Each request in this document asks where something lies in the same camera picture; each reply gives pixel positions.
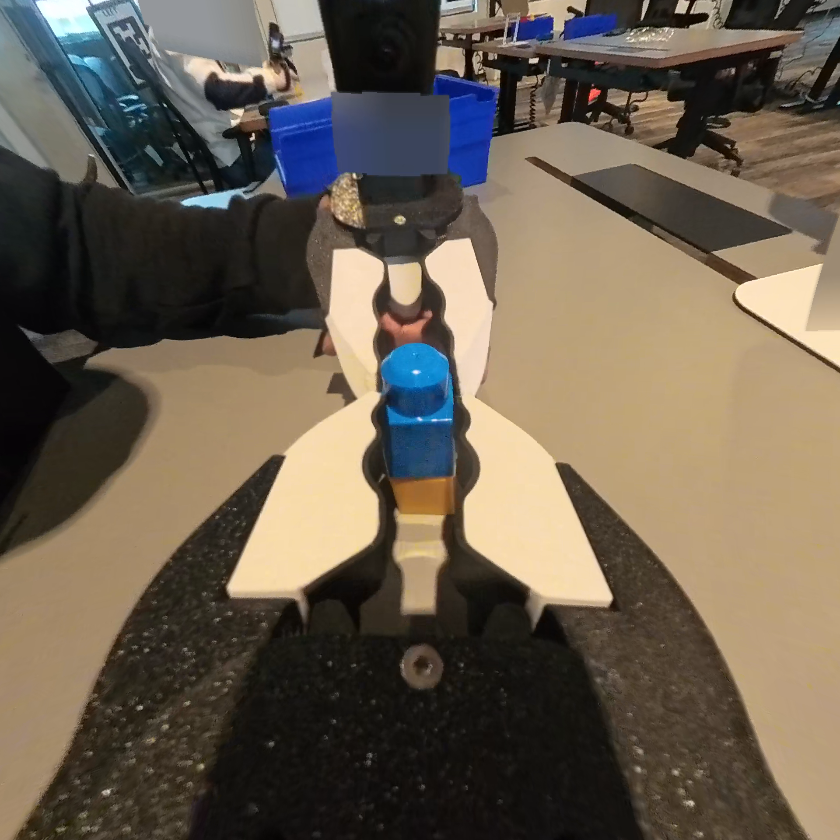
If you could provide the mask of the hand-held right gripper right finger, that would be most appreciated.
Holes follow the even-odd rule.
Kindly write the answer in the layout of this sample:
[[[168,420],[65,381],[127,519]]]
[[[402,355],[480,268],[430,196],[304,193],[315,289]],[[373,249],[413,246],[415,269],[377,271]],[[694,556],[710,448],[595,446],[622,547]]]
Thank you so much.
[[[455,407],[453,578],[470,627],[512,604],[531,627],[555,606],[607,609],[613,592],[553,457],[463,395]]]

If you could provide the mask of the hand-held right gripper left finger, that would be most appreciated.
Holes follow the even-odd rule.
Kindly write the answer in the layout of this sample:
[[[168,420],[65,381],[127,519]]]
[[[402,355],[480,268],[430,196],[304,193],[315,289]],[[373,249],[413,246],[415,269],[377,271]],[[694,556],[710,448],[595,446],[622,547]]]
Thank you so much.
[[[385,502],[369,392],[327,416],[284,453],[231,574],[236,601],[292,601],[304,617],[313,589],[381,537]]]

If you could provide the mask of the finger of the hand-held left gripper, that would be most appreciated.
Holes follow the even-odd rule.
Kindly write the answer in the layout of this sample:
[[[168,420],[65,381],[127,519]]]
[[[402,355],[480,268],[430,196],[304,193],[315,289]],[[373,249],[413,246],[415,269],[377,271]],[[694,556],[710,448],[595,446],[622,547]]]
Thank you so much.
[[[425,269],[442,298],[441,319],[459,393],[476,396],[487,371],[494,306],[471,240],[444,241],[426,257]]]
[[[344,378],[356,398],[377,392],[379,316],[375,300],[385,265],[359,248],[332,253],[329,309],[325,323]]]

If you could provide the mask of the yellow mega block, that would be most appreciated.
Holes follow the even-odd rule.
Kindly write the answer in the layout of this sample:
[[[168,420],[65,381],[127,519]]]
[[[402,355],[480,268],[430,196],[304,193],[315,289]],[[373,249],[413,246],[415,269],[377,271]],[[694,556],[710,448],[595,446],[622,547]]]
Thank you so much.
[[[390,478],[397,510],[408,516],[450,516],[455,513],[454,476]]]

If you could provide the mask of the blue plastic bin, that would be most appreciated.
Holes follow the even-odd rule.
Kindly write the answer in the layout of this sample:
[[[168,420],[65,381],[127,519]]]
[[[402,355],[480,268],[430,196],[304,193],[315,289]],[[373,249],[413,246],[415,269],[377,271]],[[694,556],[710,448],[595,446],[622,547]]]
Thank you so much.
[[[339,174],[457,175],[487,180],[497,90],[436,75],[430,94],[333,93],[269,113],[288,196],[319,193]]]

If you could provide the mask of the blue mega block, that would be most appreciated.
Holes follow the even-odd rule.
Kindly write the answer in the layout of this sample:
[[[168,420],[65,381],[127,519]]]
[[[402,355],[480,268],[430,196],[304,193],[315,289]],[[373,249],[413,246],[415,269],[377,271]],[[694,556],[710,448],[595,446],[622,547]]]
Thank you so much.
[[[408,343],[381,364],[388,475],[431,479],[455,474],[455,388],[448,358],[425,343]]]

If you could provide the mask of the person's left forearm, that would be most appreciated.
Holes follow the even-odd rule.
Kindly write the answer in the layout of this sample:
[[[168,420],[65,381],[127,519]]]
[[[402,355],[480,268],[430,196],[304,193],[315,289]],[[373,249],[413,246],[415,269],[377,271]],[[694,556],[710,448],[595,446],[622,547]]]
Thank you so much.
[[[315,196],[183,206],[62,181],[2,149],[3,327],[111,346],[213,337],[313,310]]]

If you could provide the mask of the background office desk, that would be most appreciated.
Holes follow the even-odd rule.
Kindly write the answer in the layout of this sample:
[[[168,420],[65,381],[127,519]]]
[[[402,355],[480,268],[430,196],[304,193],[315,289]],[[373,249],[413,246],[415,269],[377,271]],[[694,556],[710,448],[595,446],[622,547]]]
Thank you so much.
[[[502,38],[504,17],[481,18],[466,23],[441,25],[438,45],[457,49],[464,56],[463,76],[467,81],[479,79],[476,71],[476,57],[491,56],[492,61],[500,55],[498,48],[489,47],[491,41]]]
[[[736,144],[712,130],[710,121],[760,112],[767,105],[784,49],[803,29],[665,29],[655,39],[640,35],[600,35],[555,39],[537,45],[553,77],[565,81],[562,122],[585,120],[576,100],[585,87],[625,92],[664,91],[683,112],[675,135],[656,145],[681,159],[705,146],[736,167]]]

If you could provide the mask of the black desk mat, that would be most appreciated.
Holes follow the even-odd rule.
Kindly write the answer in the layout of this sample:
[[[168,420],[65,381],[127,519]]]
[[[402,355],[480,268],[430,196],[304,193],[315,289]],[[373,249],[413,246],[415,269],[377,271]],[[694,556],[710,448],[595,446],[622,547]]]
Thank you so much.
[[[639,164],[571,177],[571,186],[626,217],[638,216],[706,253],[785,236],[767,217],[674,181]]]

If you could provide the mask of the black-and-white tag sign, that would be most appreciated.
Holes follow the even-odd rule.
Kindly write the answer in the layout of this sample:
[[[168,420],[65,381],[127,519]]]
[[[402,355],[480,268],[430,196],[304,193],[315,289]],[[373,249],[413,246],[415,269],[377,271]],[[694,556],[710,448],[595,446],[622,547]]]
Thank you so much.
[[[147,88],[157,74],[148,30],[137,3],[91,3],[87,14],[110,43],[132,81],[140,88]]]

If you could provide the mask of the white desk mat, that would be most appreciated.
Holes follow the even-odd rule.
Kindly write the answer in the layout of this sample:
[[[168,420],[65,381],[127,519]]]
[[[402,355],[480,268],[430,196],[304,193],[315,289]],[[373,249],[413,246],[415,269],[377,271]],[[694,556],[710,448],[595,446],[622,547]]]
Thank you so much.
[[[737,286],[733,300],[753,319],[839,371],[838,329],[806,327],[821,269],[817,264],[744,282]]]

